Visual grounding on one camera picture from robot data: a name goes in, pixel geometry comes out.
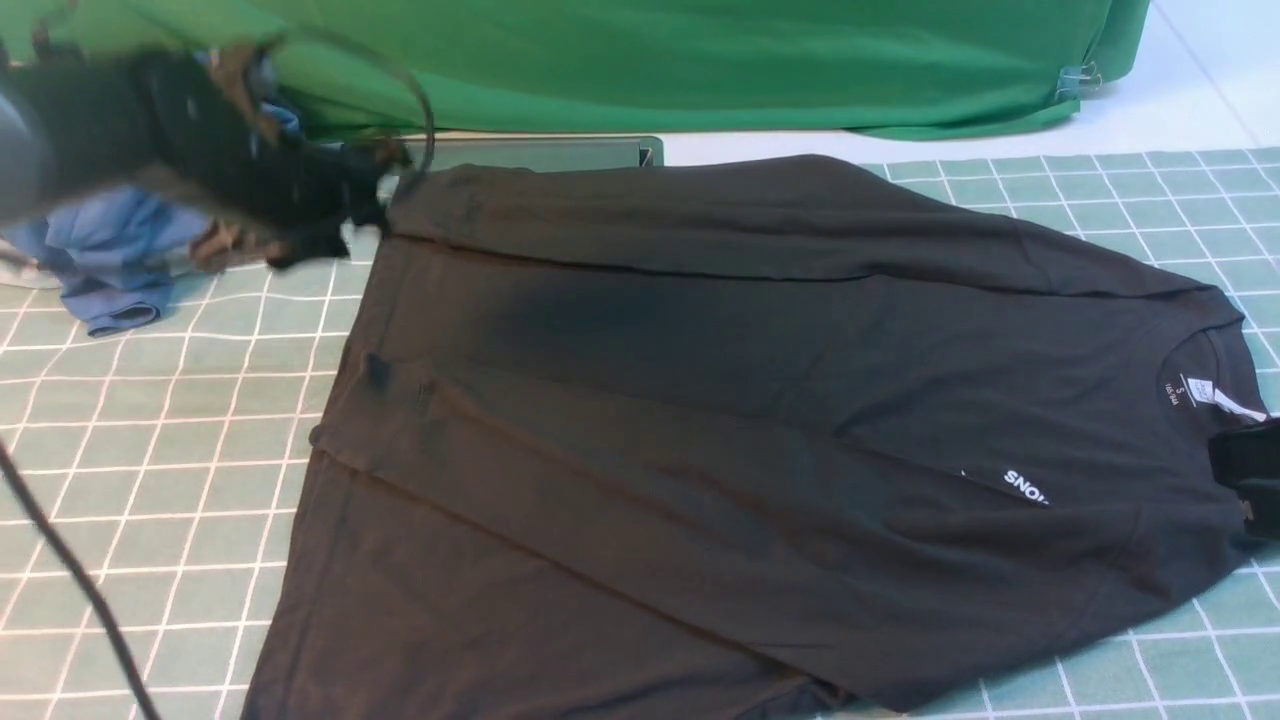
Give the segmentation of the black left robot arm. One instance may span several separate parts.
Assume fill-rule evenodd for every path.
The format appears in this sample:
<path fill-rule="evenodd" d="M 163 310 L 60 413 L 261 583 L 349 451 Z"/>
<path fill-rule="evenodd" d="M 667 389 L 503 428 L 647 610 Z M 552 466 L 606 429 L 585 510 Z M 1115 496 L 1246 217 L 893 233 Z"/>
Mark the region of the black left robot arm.
<path fill-rule="evenodd" d="M 315 143 L 270 117 L 269 58 L 284 42 L 5 69 L 3 223 L 136 186 L 211 217 L 188 247 L 201 272 L 348 258 L 343 227 L 387 228 L 380 183 L 412 156 L 396 137 Z"/>

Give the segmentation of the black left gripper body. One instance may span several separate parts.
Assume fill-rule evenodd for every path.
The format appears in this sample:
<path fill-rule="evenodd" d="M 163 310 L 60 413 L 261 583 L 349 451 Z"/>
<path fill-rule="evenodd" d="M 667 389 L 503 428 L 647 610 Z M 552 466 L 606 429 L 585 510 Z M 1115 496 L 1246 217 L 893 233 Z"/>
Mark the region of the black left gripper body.
<path fill-rule="evenodd" d="M 401 168 L 389 136 L 340 145 L 297 138 L 270 142 L 253 129 L 202 129 L 189 136 L 192 199 L 210 211 L 189 245 L 196 269 L 264 263 L 346 260 L 343 225 L 384 228 L 381 178 Z"/>

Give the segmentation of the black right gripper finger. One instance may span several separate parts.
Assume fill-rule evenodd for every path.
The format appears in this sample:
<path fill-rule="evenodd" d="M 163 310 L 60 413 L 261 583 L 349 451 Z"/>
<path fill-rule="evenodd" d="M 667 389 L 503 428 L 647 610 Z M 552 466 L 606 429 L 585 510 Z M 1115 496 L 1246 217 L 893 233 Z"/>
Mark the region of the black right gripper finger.
<path fill-rule="evenodd" d="M 1254 423 L 1208 442 L 1213 479 L 1239 501 L 1245 530 L 1279 539 L 1279 421 Z"/>

